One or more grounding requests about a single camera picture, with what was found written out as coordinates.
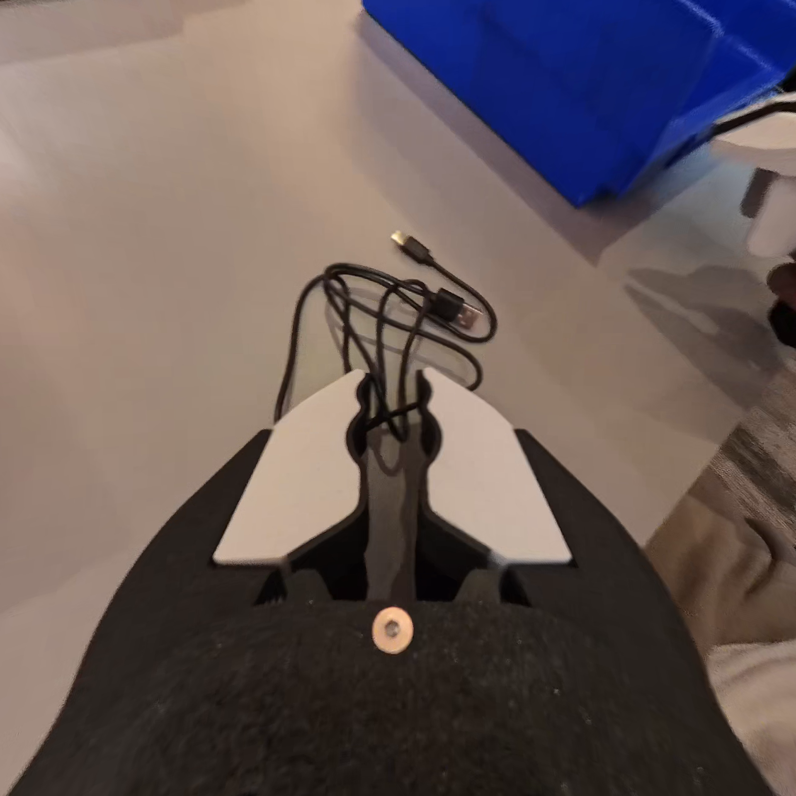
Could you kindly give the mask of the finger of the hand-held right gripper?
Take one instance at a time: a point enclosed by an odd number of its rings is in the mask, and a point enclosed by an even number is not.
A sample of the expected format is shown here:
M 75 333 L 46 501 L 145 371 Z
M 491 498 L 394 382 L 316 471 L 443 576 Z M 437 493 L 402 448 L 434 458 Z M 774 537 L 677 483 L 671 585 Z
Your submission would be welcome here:
M 794 256 L 795 177 L 755 169 L 743 198 L 746 247 L 757 257 Z
M 736 163 L 794 163 L 795 115 L 771 114 L 736 127 L 715 137 L 711 151 Z

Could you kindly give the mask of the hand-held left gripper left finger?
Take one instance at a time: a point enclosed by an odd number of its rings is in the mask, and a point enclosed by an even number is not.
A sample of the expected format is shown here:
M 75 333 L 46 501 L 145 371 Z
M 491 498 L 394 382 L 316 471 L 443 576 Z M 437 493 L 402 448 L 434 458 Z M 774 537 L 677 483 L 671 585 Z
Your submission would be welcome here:
M 352 370 L 277 421 L 214 552 L 219 566 L 365 578 L 366 420 L 372 381 Z

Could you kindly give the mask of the person's white shirt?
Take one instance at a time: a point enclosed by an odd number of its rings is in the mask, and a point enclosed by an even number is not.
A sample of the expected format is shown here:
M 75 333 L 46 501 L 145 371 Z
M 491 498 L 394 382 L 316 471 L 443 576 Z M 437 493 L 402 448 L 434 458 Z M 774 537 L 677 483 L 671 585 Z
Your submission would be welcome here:
M 795 794 L 795 641 L 732 644 L 706 659 L 731 729 L 771 791 Z

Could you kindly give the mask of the blue plastic bin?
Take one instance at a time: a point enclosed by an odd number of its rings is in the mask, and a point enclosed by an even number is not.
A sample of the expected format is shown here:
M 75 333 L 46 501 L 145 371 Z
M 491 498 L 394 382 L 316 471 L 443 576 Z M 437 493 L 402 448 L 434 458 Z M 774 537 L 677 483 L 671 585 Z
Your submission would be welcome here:
M 794 68 L 794 2 L 362 7 L 575 207 L 622 196 Z

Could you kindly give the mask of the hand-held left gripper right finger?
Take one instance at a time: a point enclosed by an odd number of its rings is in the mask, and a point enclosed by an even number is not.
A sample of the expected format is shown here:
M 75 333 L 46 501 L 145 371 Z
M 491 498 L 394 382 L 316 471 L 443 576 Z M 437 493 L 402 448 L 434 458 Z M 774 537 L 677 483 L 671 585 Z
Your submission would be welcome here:
M 573 554 L 512 424 L 437 369 L 417 375 L 417 551 L 447 579 L 474 569 L 563 565 Z

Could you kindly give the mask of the grey desk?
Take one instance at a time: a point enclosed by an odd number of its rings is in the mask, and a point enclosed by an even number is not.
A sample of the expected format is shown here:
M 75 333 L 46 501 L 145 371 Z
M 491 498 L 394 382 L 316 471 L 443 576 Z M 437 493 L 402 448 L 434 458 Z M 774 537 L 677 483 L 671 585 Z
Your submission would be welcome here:
M 746 169 L 573 209 L 359 2 L 3 3 L 1 81 L 3 792 L 328 264 L 483 291 L 481 394 L 641 544 L 781 365 Z

